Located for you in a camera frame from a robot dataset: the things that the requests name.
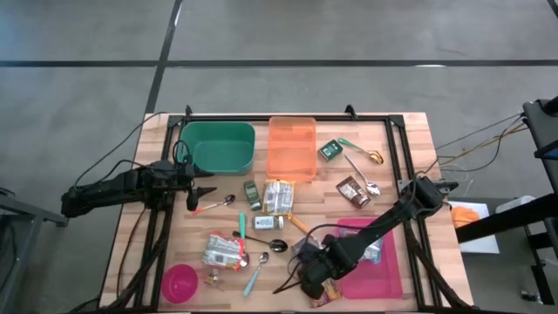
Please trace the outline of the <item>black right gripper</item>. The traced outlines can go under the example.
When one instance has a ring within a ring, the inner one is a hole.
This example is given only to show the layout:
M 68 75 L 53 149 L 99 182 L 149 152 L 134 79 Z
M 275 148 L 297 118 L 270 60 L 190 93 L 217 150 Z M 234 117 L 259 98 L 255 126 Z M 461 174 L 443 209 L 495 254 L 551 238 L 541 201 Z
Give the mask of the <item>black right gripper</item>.
M 299 270 L 302 291 L 318 300 L 324 293 L 321 283 L 329 278 L 340 279 L 356 268 L 353 237 L 327 235 L 326 245 L 319 249 L 311 244 L 302 246 L 303 266 Z

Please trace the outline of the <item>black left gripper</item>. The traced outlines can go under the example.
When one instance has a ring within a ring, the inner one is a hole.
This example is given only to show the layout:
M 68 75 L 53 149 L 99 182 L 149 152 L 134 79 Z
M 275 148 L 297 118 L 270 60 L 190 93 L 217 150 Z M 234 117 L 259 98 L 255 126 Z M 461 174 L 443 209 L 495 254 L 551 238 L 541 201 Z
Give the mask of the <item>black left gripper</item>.
M 179 190 L 186 191 L 187 193 L 194 190 L 197 195 L 206 195 L 216 190 L 216 188 L 196 188 L 194 186 L 194 178 L 214 176 L 213 173 L 198 171 L 199 168 L 195 164 L 178 163 L 175 165 L 175 170 L 175 181 Z

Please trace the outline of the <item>orange yellow snack packet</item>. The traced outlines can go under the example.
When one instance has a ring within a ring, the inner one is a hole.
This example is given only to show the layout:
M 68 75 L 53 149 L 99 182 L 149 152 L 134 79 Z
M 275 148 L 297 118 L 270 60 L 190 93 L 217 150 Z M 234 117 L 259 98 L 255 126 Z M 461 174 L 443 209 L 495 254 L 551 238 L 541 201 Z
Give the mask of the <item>orange yellow snack packet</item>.
M 335 280 L 328 279 L 322 283 L 322 286 L 324 288 L 324 292 L 319 299 L 311 301 L 311 308 L 320 308 L 342 298 L 342 292 L 338 289 Z

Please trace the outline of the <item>green spice jar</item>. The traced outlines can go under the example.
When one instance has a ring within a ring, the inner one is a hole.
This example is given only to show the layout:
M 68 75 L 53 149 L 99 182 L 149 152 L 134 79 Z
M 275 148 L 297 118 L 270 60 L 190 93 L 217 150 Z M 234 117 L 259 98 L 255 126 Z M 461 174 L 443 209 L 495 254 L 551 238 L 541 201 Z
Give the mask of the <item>green spice jar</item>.
M 252 211 L 259 211 L 262 209 L 262 201 L 259 195 L 257 186 L 254 181 L 245 181 L 243 188 L 247 196 L 247 200 Z

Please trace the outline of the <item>white ramen packet blue edge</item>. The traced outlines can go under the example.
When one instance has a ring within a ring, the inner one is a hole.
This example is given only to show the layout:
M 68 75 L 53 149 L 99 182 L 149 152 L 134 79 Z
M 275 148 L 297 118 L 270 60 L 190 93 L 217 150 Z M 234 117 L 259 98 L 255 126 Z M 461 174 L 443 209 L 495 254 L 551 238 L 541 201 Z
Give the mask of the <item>white ramen packet blue edge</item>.
M 357 229 L 340 229 L 339 235 L 341 236 L 355 236 L 357 234 Z M 380 237 L 374 243 L 370 244 L 364 251 L 363 255 L 360 257 L 359 261 L 369 261 L 373 264 L 379 264 L 382 258 L 382 249 L 384 244 L 384 238 Z

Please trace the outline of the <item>bagel seasoning jar white lid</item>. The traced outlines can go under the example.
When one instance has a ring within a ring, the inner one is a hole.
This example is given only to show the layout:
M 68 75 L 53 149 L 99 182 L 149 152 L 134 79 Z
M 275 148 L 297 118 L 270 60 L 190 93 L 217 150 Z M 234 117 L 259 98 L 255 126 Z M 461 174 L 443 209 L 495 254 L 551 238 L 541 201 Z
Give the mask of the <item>bagel seasoning jar white lid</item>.
M 255 216 L 252 220 L 253 230 L 283 230 L 284 220 L 282 216 Z

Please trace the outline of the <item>small glass jar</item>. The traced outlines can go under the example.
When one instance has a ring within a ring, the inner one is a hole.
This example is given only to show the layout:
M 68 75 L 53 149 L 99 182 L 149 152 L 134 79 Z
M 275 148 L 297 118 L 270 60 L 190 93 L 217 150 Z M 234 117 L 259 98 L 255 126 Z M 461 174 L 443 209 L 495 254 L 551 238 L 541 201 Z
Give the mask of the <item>small glass jar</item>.
M 204 284 L 219 290 L 221 288 L 221 284 L 223 283 L 223 279 L 221 277 L 221 269 L 212 268 L 204 278 Z

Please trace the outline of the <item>brown food pouch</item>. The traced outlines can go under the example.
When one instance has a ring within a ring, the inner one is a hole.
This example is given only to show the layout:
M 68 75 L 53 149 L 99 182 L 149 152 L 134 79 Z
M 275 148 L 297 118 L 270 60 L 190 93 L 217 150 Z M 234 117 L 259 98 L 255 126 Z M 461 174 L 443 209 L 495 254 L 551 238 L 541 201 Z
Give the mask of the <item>brown food pouch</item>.
M 371 201 L 371 198 L 352 176 L 339 182 L 336 188 L 355 208 L 364 208 Z

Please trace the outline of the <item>green plastic bin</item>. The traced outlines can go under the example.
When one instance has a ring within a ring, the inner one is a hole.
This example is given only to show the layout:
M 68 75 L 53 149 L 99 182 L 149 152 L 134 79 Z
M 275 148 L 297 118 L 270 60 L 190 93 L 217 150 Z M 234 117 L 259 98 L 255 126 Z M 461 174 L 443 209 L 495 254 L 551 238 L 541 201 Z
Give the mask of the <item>green plastic bin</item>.
M 245 122 L 191 122 L 180 133 L 187 144 L 182 155 L 209 173 L 218 175 L 245 175 L 253 166 L 255 157 L 255 129 Z

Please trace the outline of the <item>pink plastic tray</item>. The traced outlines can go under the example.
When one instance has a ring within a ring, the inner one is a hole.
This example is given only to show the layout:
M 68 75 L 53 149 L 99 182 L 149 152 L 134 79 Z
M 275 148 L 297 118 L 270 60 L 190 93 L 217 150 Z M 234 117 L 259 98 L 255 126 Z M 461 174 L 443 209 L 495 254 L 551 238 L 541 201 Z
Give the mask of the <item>pink plastic tray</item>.
M 403 288 L 398 267 L 393 232 L 383 236 L 379 264 L 358 260 L 357 267 L 337 281 L 342 295 L 348 299 L 401 299 Z

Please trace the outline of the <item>small green spice tin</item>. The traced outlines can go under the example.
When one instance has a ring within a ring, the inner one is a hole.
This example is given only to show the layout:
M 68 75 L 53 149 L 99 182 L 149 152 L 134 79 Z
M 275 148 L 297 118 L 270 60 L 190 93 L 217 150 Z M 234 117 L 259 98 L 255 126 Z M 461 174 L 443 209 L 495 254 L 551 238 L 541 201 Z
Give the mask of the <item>small green spice tin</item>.
M 340 143 L 336 140 L 330 140 L 325 145 L 318 149 L 319 154 L 323 157 L 326 162 L 335 159 L 343 151 Z

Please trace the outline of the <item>orange cloth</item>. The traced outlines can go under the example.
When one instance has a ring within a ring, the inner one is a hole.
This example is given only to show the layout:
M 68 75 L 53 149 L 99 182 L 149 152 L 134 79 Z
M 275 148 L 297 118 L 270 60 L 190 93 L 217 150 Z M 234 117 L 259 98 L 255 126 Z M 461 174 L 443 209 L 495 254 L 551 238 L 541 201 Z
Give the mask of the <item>orange cloth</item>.
M 465 207 L 452 207 L 451 217 L 453 220 L 453 226 L 456 229 L 466 226 L 469 223 L 476 222 L 480 219 L 477 212 L 470 208 Z

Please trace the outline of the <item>white paper sheet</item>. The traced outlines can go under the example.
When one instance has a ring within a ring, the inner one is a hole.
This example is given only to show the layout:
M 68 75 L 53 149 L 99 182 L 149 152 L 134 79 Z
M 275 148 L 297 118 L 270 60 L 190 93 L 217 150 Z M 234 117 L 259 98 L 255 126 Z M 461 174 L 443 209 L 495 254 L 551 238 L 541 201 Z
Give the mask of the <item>white paper sheet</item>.
M 453 209 L 457 207 L 468 208 L 479 215 L 480 218 L 490 216 L 488 206 L 485 203 L 449 201 Z M 470 242 L 463 242 L 459 245 L 462 253 L 481 253 L 481 254 L 499 254 L 500 249 L 494 235 L 488 235 Z

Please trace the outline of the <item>grey side table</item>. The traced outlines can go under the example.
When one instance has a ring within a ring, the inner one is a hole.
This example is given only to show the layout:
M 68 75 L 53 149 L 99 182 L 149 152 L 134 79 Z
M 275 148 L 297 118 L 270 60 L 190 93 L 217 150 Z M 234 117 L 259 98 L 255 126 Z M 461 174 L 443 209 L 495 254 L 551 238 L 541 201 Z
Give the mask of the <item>grey side table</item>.
M 68 219 L 0 188 L 0 314 L 12 308 L 44 222 L 66 227 Z

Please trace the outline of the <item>light blue-handled spoon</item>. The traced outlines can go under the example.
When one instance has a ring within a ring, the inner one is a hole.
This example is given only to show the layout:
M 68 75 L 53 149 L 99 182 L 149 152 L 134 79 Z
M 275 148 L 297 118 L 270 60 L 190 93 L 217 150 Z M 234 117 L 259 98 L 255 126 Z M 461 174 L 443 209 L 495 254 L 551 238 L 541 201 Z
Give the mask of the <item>light blue-handled spoon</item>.
M 255 285 L 255 281 L 262 269 L 262 266 L 269 260 L 269 253 L 268 252 L 263 252 L 260 257 L 259 257 L 259 265 L 257 267 L 257 269 L 254 271 L 254 273 L 252 274 L 252 277 L 250 278 L 250 280 L 248 281 L 247 285 L 245 286 L 245 289 L 242 293 L 243 296 L 247 297 L 250 293 L 250 291 L 253 289 L 254 285 Z

